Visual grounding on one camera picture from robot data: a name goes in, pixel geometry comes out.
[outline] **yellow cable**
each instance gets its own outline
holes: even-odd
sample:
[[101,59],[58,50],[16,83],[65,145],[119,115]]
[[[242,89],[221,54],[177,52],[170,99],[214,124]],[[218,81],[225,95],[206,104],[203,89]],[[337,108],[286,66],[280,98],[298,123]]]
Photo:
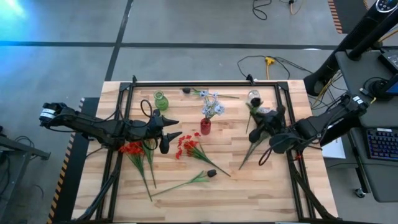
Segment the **yellow cable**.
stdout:
[[321,92],[319,92],[319,95],[316,98],[315,102],[313,103],[313,106],[311,107],[311,109],[313,109],[315,107],[315,104],[318,102],[318,100],[326,93],[329,86],[335,81],[335,80],[333,80],[334,77],[329,79],[328,83],[322,88]]
[[301,9],[301,7],[304,5],[304,1],[305,1],[305,0],[303,0],[303,1],[301,2],[300,7],[298,8],[298,10],[297,10],[295,13],[293,13],[293,4],[290,4],[290,15],[292,15],[292,16],[296,15],[296,14],[299,12],[299,10]]
[[268,68],[269,68],[269,64],[267,63],[267,72],[266,72],[266,74],[267,74],[267,80],[269,80],[269,72],[268,72]]
[[386,35],[385,37],[381,37],[380,40],[379,40],[379,42],[382,42],[383,40],[386,40],[387,38],[389,38],[390,36],[396,34],[397,32],[398,32],[398,30],[395,30],[394,32],[392,32],[392,33]]

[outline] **desk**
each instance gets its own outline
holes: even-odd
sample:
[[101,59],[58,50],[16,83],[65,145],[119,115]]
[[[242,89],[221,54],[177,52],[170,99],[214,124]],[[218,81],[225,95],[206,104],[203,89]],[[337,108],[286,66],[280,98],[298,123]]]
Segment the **desk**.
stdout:
[[[382,77],[390,79],[392,74],[377,59],[380,52],[366,52],[362,54],[361,60],[350,60],[345,52],[337,52],[336,59],[344,76],[348,91],[360,96],[368,103],[370,98],[362,95],[359,89],[363,83],[371,77]],[[366,114],[359,118],[362,126],[366,128],[393,128],[398,127],[398,97],[388,102],[376,101]],[[363,165],[367,180],[371,186],[374,198],[378,202],[398,202],[398,162],[382,161],[368,158],[368,149],[363,139],[362,129],[354,128],[350,131],[357,155],[363,164],[382,164],[381,166]]]
[[[289,90],[296,119],[312,115],[303,81],[289,80]],[[98,104],[97,117],[106,118],[116,107],[120,82],[105,82]],[[292,195],[292,184],[285,154],[272,154],[268,162],[258,166],[261,154],[268,143],[262,143],[242,170],[238,167],[249,147],[245,134],[248,109],[244,102],[249,90],[260,91],[264,106],[276,108],[275,92],[264,86],[223,86],[206,88],[210,92],[238,96],[239,99],[220,98],[226,107],[225,114],[212,119],[211,133],[201,141],[208,157],[222,169],[209,183],[197,183],[176,189],[148,199],[142,179],[131,161],[124,156],[116,199],[114,222],[266,222],[295,221],[297,215]],[[169,99],[169,108],[162,112],[167,118],[177,119],[179,124],[165,128],[165,133],[183,131],[193,134],[199,129],[203,102],[198,96],[186,96],[180,87],[134,88],[130,119],[147,118],[142,114],[139,103],[142,99],[154,105],[153,93],[162,90]],[[88,153],[98,149],[97,142],[91,142]],[[168,154],[158,150],[154,156],[154,173],[157,189],[146,167],[146,177],[152,194],[191,179],[201,170],[212,166],[191,157],[175,159],[177,141],[170,144]],[[73,218],[79,217],[99,192],[104,170],[106,150],[92,154],[85,161],[80,186],[73,211]],[[304,153],[310,186],[334,216],[337,215],[333,194],[326,173],[322,152],[308,148]],[[303,208],[306,208],[303,192]],[[108,211],[105,200],[104,213]]]

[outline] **red vase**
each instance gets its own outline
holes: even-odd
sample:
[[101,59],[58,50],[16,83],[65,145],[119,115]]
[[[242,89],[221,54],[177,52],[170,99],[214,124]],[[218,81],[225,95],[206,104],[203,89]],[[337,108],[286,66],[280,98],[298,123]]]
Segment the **red vase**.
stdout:
[[200,121],[200,132],[202,135],[208,135],[211,130],[211,121],[209,119],[203,118]]

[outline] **black clamp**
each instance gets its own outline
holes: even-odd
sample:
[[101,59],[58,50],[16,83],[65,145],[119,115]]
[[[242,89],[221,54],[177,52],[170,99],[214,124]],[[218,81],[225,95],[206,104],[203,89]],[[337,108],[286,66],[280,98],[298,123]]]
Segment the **black clamp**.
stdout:
[[256,85],[256,82],[254,82],[254,79],[250,74],[247,75],[246,80],[250,82],[250,85]]

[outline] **blue light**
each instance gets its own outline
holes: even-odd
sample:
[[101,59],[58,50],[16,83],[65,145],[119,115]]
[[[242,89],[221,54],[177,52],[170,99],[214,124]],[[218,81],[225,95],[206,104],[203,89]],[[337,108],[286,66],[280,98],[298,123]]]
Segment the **blue light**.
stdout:
[[5,19],[15,16],[25,18],[24,9],[17,0],[0,0],[0,14]]

